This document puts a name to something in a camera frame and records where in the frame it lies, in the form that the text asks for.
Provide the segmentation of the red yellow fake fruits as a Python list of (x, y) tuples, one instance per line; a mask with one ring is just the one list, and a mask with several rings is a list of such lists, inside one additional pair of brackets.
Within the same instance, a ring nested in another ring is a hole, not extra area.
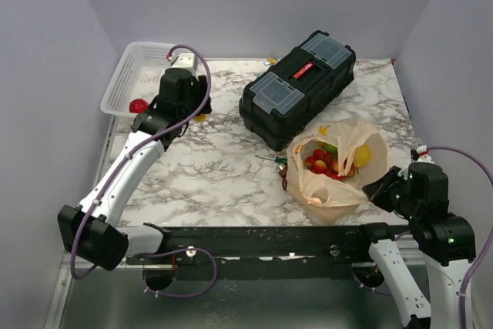
[(357, 171), (354, 166), (350, 167), (347, 175), (338, 174), (338, 161), (335, 153), (330, 153), (324, 149), (315, 149), (311, 155), (304, 160), (304, 167), (314, 174), (321, 174), (333, 180), (343, 181), (353, 177)]

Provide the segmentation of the yellow fake mango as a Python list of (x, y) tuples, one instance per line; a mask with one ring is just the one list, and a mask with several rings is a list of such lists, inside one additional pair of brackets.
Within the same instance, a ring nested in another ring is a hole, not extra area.
[(197, 122), (202, 122), (207, 118), (207, 114), (201, 114), (198, 116), (195, 116), (193, 119)]

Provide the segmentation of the translucent orange plastic bag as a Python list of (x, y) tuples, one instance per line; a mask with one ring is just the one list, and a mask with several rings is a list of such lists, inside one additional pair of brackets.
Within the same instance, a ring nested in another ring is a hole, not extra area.
[[(304, 167), (304, 160), (315, 149), (324, 149), (325, 143), (337, 147), (340, 176), (348, 174), (359, 146), (366, 144), (370, 148), (371, 161), (362, 168), (355, 167), (357, 173), (343, 181), (314, 174)], [(391, 155), (375, 125), (349, 118), (312, 126), (296, 136), (287, 147), (287, 167), (287, 191), (315, 223), (328, 225), (367, 202), (363, 186), (379, 180), (390, 169)]]

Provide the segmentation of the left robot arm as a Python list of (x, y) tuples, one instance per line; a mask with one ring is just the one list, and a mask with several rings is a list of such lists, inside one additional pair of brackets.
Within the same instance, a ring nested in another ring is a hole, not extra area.
[(161, 264), (170, 256), (164, 231), (146, 224), (133, 231), (119, 227), (129, 198), (172, 141), (183, 135), (188, 123), (209, 114), (211, 75), (196, 76), (183, 68), (168, 68), (159, 92), (138, 114), (126, 143), (102, 179), (76, 207), (65, 205), (57, 216), (62, 242), (71, 254), (71, 273), (78, 274), (78, 257), (95, 267), (114, 270), (125, 257), (145, 254)]

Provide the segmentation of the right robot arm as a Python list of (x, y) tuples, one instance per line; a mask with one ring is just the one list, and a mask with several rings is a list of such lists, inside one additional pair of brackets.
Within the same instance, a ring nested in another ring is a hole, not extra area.
[(405, 328), (472, 328), (471, 297), (466, 274), (475, 258), (470, 223), (449, 212), (448, 177), (433, 163), (392, 167), (364, 186), (377, 207), (400, 214), (418, 243), (428, 273), (429, 297), (405, 265), (397, 238), (385, 223), (363, 225), (354, 242), (356, 255), (373, 260), (383, 275)]

